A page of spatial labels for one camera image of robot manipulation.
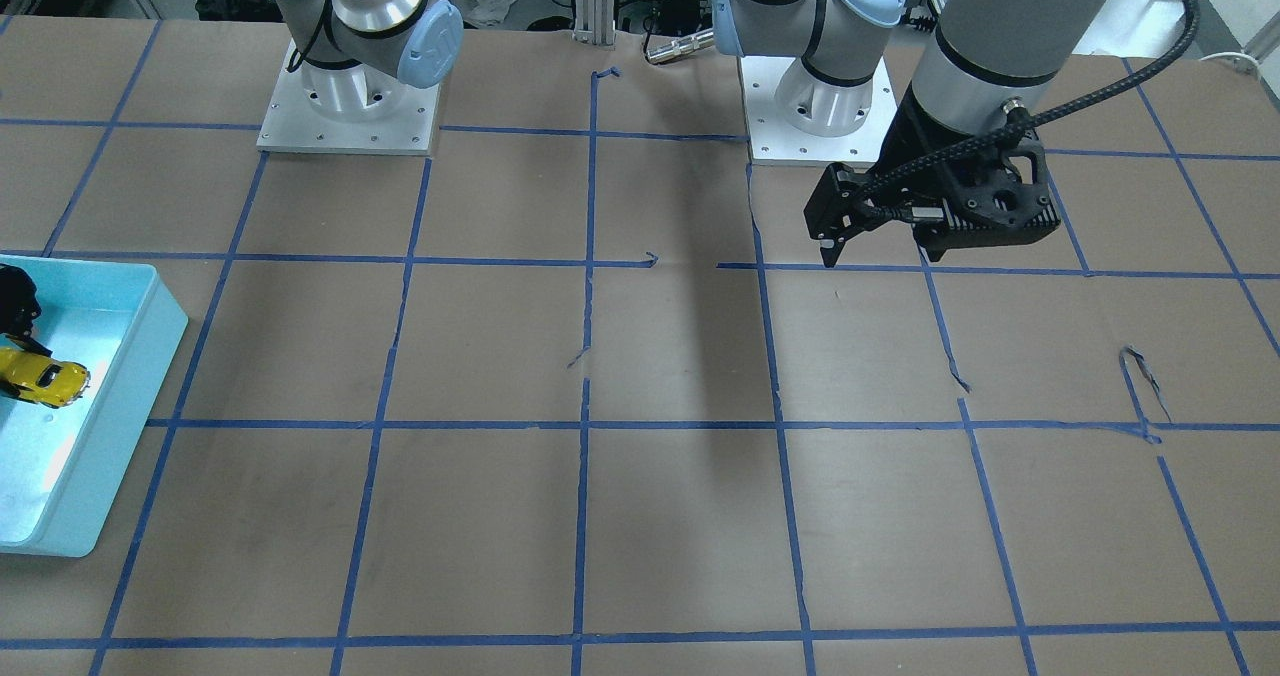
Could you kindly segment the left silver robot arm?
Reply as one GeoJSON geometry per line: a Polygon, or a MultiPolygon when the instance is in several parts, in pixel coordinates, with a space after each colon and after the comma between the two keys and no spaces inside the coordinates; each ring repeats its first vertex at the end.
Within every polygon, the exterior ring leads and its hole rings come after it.
{"type": "MultiPolygon", "coordinates": [[[[947,0],[879,156],[826,166],[804,207],[832,268],[854,237],[905,221],[931,261],[1025,246],[1060,227],[1032,108],[1107,0],[947,0]]],[[[712,0],[716,46],[788,58],[785,119],[835,138],[870,110],[873,76],[909,0],[712,0]]]]}

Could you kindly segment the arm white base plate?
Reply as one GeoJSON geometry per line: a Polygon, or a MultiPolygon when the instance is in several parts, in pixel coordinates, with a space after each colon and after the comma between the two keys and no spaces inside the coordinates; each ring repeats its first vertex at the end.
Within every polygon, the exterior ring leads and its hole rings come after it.
{"type": "Polygon", "coordinates": [[[815,79],[799,58],[746,56],[739,67],[753,164],[865,170],[881,157],[897,108],[883,60],[855,87],[815,79]]]}
{"type": "Polygon", "coordinates": [[[262,117],[257,149],[294,155],[431,154],[439,84],[413,88],[362,64],[346,70],[303,64],[288,73],[293,51],[291,42],[262,117]]]}

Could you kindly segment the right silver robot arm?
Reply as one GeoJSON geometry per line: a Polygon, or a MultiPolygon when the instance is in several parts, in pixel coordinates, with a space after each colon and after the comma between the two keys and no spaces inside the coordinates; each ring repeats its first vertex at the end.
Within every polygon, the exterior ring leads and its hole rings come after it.
{"type": "Polygon", "coordinates": [[[339,134],[424,149],[412,93],[463,23],[447,0],[276,0],[283,23],[19,17],[3,37],[3,277],[70,257],[238,260],[230,283],[334,303],[326,344],[404,296],[424,192],[402,166],[338,166],[339,134]]]}

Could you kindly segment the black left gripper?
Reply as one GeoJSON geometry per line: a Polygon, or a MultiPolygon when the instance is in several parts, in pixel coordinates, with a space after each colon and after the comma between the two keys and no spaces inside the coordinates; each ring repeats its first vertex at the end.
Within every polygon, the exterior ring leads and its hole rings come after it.
{"type": "MultiPolygon", "coordinates": [[[[876,163],[876,175],[968,137],[936,122],[908,91],[876,163]]],[[[828,164],[808,198],[806,229],[827,269],[836,266],[849,239],[884,225],[895,207],[942,207],[941,221],[913,227],[916,245],[932,262],[948,248],[1032,245],[1062,224],[1047,181],[1044,149],[1033,131],[924,166],[881,189],[870,188],[876,175],[828,164]]]]}

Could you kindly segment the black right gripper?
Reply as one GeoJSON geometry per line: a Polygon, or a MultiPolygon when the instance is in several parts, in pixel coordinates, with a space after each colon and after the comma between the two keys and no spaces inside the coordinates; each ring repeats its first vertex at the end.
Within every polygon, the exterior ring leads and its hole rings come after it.
{"type": "Polygon", "coordinates": [[[27,353],[51,358],[52,352],[37,342],[32,334],[35,320],[42,310],[37,300],[37,287],[28,271],[3,262],[1,265],[1,332],[3,335],[27,353]]]}

